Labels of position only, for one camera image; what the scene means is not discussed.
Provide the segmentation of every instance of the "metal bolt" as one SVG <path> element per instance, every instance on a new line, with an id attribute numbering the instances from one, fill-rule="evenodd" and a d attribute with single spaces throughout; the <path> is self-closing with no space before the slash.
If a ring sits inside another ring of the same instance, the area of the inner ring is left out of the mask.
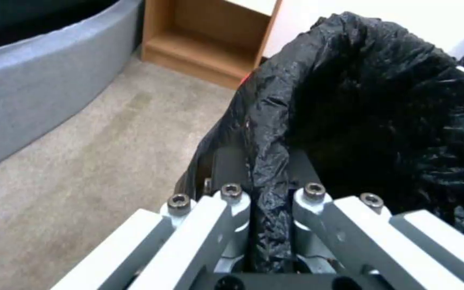
<path id="1" fill-rule="evenodd" d="M 203 182 L 203 194 L 208 196 L 211 194 L 211 191 L 212 191 L 212 179 L 205 178 Z"/>
<path id="2" fill-rule="evenodd" d="M 373 193 L 362 193 L 359 199 L 377 214 L 381 214 L 384 207 L 384 201 L 378 195 Z"/>
<path id="3" fill-rule="evenodd" d="M 221 187 L 221 199 L 227 203 L 236 203 L 241 199 L 243 189 L 237 183 L 227 183 Z"/>
<path id="4" fill-rule="evenodd" d="M 304 187 L 304 196 L 312 202 L 321 202 L 325 198 L 325 187 L 319 183 L 309 182 Z"/>
<path id="5" fill-rule="evenodd" d="M 183 216 L 191 211 L 191 199 L 184 193 L 176 193 L 168 199 L 168 212 L 174 216 Z"/>

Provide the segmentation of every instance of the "gray padded wall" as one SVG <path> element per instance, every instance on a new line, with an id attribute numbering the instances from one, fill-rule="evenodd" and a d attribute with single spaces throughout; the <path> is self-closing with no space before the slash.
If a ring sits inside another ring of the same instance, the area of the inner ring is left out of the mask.
<path id="1" fill-rule="evenodd" d="M 140 42 L 142 0 L 0 47 L 0 160 L 70 118 L 118 74 Z"/>

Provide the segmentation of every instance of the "crumpled plastic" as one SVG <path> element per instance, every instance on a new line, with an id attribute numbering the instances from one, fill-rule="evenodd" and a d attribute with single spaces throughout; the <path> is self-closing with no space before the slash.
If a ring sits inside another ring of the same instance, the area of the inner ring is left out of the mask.
<path id="1" fill-rule="evenodd" d="M 405 28 L 320 18 L 238 88 L 176 191 L 199 198 L 218 147 L 243 148 L 255 272 L 291 272 L 288 150 L 304 149 L 333 198 L 372 192 L 392 213 L 427 209 L 464 233 L 464 72 Z"/>

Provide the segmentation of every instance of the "wooden cabinet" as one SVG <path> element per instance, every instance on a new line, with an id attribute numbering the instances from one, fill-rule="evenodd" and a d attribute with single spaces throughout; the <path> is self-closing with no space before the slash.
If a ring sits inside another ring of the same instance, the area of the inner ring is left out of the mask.
<path id="1" fill-rule="evenodd" d="M 281 1 L 265 15 L 226 0 L 147 0 L 141 58 L 235 89 L 259 65 Z"/>

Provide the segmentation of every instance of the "bolt hole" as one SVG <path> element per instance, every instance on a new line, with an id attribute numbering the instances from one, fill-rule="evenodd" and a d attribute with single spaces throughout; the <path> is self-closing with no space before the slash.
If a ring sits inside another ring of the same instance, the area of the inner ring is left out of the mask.
<path id="1" fill-rule="evenodd" d="M 338 232 L 336 237 L 338 238 L 339 242 L 345 242 L 346 234 L 345 232 Z"/>
<path id="2" fill-rule="evenodd" d="M 219 279 L 214 286 L 214 290 L 244 290 L 244 283 L 238 277 L 226 275 Z"/>
<path id="3" fill-rule="evenodd" d="M 339 277 L 332 281 L 333 290 L 361 290 L 361 286 L 352 278 Z"/>
<path id="4" fill-rule="evenodd" d="M 374 197 L 374 196 L 367 196 L 366 200 L 369 201 L 369 202 L 373 202 L 373 203 L 376 203 L 376 202 L 379 201 L 379 199 Z"/>
<path id="5" fill-rule="evenodd" d="M 186 201 L 186 198 L 184 196 L 173 196 L 172 200 L 173 202 L 179 203 Z"/>
<path id="6" fill-rule="evenodd" d="M 313 184 L 309 185 L 309 189 L 311 189 L 312 191 L 322 191 L 323 186 L 321 186 L 321 185 L 319 185 L 317 183 L 313 183 Z"/>
<path id="7" fill-rule="evenodd" d="M 237 186 L 235 186 L 235 185 L 227 185 L 227 186 L 225 186 L 225 191 L 236 192 L 237 190 L 238 190 Z"/>

